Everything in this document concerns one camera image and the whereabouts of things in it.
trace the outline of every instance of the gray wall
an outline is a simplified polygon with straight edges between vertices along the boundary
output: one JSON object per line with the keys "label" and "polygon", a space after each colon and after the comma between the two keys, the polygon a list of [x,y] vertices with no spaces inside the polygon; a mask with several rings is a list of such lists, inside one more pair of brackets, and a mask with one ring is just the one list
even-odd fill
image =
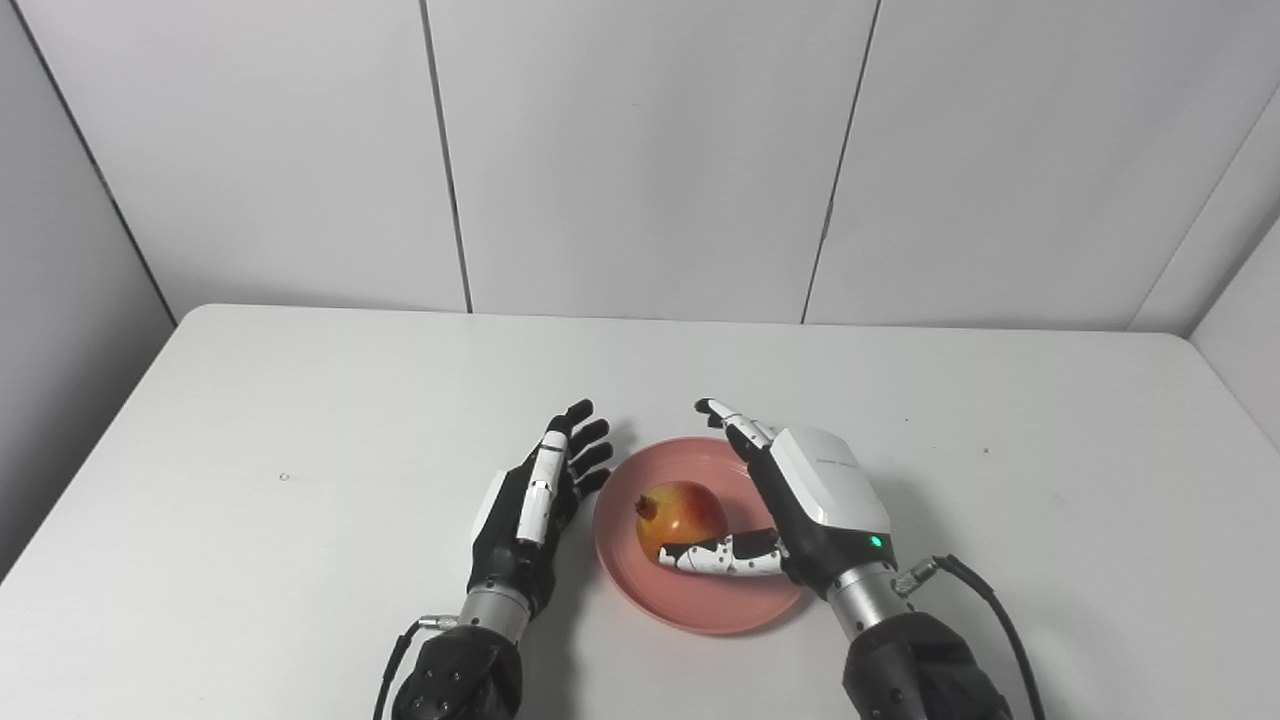
{"label": "gray wall", "polygon": [[1280,448],[1280,223],[1213,304],[1192,342]]}
{"label": "gray wall", "polygon": [[0,577],[172,329],[0,3]]}

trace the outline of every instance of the fingertip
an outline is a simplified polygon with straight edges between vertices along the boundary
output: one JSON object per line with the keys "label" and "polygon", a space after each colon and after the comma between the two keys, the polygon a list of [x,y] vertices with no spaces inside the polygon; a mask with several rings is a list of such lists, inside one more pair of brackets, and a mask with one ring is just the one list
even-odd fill
{"label": "fingertip", "polygon": [[568,410],[564,411],[564,415],[568,416],[576,425],[582,420],[590,418],[591,413],[595,413],[595,404],[591,402],[591,398],[584,397],[582,400],[579,400],[573,405],[570,405]]}

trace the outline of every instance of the robotic hand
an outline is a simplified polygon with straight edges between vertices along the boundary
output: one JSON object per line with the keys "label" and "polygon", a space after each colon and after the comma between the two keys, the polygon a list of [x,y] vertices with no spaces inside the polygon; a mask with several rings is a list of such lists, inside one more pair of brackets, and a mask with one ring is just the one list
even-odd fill
{"label": "robotic hand", "polygon": [[694,573],[780,569],[812,588],[850,641],[844,685],[864,720],[1007,720],[1009,703],[964,639],[906,602],[940,568],[950,570],[996,609],[1043,717],[1025,652],[986,583],[954,556],[897,574],[888,514],[842,439],[812,428],[776,432],[714,398],[695,407],[746,461],[777,532],[664,546],[662,562]]}
{"label": "robotic hand", "polygon": [[494,478],[472,529],[471,577],[457,616],[429,615],[396,643],[374,710],[380,720],[387,692],[421,628],[444,630],[422,644],[413,671],[392,703],[394,720],[508,720],[520,708],[522,670],[517,643],[550,601],[552,561],[561,530],[582,498],[600,489],[609,470],[599,465],[613,446],[598,442],[609,423],[591,416],[582,400],[547,425],[525,461]]}

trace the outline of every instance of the wall seam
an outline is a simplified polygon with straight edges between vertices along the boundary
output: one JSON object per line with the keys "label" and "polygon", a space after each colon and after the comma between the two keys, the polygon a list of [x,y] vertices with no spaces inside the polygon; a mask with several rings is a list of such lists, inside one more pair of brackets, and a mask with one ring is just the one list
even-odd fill
{"label": "wall seam", "polygon": [[49,79],[49,85],[54,88],[58,104],[61,105],[63,114],[67,115],[67,120],[70,123],[72,132],[76,133],[76,138],[79,141],[84,158],[88,160],[90,167],[93,168],[93,174],[97,176],[97,182],[102,187],[102,193],[106,195],[106,201],[111,204],[111,211],[115,214],[115,219],[120,223],[120,228],[124,229],[124,237],[128,238],[129,246],[133,247],[133,254],[142,265],[142,272],[146,273],[147,282],[151,283],[151,290],[155,291],[156,299],[160,300],[160,306],[164,307],[165,315],[169,316],[169,322],[177,328],[178,319],[173,314],[173,307],[169,306],[169,299],[166,299],[164,296],[164,291],[160,290],[160,282],[156,281],[155,273],[151,272],[151,265],[142,254],[142,249],[138,246],[138,240],[133,236],[133,229],[129,227],[129,222],[124,219],[124,211],[120,210],[120,204],[115,201],[115,193],[111,192],[111,186],[106,182],[106,174],[102,173],[102,167],[97,164],[97,158],[93,155],[93,150],[88,146],[88,140],[84,138],[84,132],[76,120],[76,115],[72,114],[72,108],[67,102],[67,96],[63,95],[61,86],[58,85],[58,78],[54,77],[54,70],[49,65],[49,60],[45,58],[44,50],[41,50],[40,44],[36,42],[36,35],[32,32],[31,24],[27,22],[27,15],[24,15],[22,13],[22,8],[18,6],[18,0],[9,0],[9,6],[13,8],[14,14],[18,17],[18,24],[22,27],[23,35],[27,36],[27,42],[31,44],[31,49],[36,54],[36,59],[40,61],[40,68]]}
{"label": "wall seam", "polygon": [[[1258,109],[1258,114],[1253,118],[1253,122],[1249,124],[1249,129],[1244,132],[1244,136],[1240,138],[1240,143],[1235,146],[1235,151],[1231,152],[1231,158],[1226,161],[1226,165],[1222,167],[1222,172],[1217,176],[1217,179],[1213,181],[1213,184],[1208,190],[1208,195],[1206,195],[1204,201],[1201,202],[1199,210],[1196,211],[1196,217],[1192,218],[1192,222],[1187,225],[1187,231],[1183,232],[1183,237],[1178,241],[1178,245],[1174,247],[1174,251],[1169,254],[1169,258],[1165,260],[1165,264],[1160,268],[1160,273],[1156,275],[1156,279],[1151,283],[1151,287],[1147,288],[1147,293],[1142,297],[1142,302],[1139,302],[1138,307],[1134,309],[1133,316],[1129,318],[1129,323],[1125,324],[1125,331],[1132,331],[1134,323],[1138,322],[1138,315],[1142,314],[1142,309],[1147,305],[1147,302],[1151,300],[1151,296],[1156,292],[1156,287],[1160,286],[1160,281],[1169,272],[1169,266],[1172,265],[1174,259],[1178,258],[1179,252],[1181,252],[1183,246],[1187,243],[1187,238],[1190,237],[1192,231],[1196,229],[1196,224],[1199,223],[1201,217],[1208,208],[1208,204],[1213,199],[1213,195],[1217,192],[1219,186],[1222,184],[1222,181],[1226,178],[1226,174],[1231,170],[1231,167],[1235,165],[1235,160],[1240,156],[1240,151],[1244,150],[1244,146],[1248,143],[1249,137],[1253,136],[1253,131],[1257,129],[1258,123],[1262,122],[1262,115],[1266,114],[1267,108],[1270,108],[1271,104],[1275,101],[1277,91],[1280,91],[1280,79],[1277,79],[1275,87],[1271,88],[1271,95],[1267,97],[1267,101],[1262,104],[1261,109]],[[1252,251],[1253,251],[1252,247],[1242,249],[1240,255],[1248,256]],[[1236,268],[1239,266],[1239,259],[1240,258],[1236,258],[1235,263]],[[1219,287],[1225,287],[1225,283],[1220,282]],[[1211,299],[1208,305],[1212,305],[1215,300],[1216,299]],[[1181,337],[1184,338],[1189,337],[1190,333],[1196,329],[1196,324],[1198,324],[1198,322],[1190,323],[1190,325],[1183,331]]]}

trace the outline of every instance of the pink plate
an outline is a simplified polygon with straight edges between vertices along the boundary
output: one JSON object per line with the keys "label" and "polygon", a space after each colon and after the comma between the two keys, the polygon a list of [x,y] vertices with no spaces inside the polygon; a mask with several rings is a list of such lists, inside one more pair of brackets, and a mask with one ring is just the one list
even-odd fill
{"label": "pink plate", "polygon": [[800,598],[785,577],[721,578],[659,568],[640,552],[635,502],[649,488],[692,480],[719,497],[730,532],[773,527],[746,465],[727,442],[676,438],[627,457],[595,502],[595,552],[613,584],[649,615],[705,635],[745,633],[768,624]]}

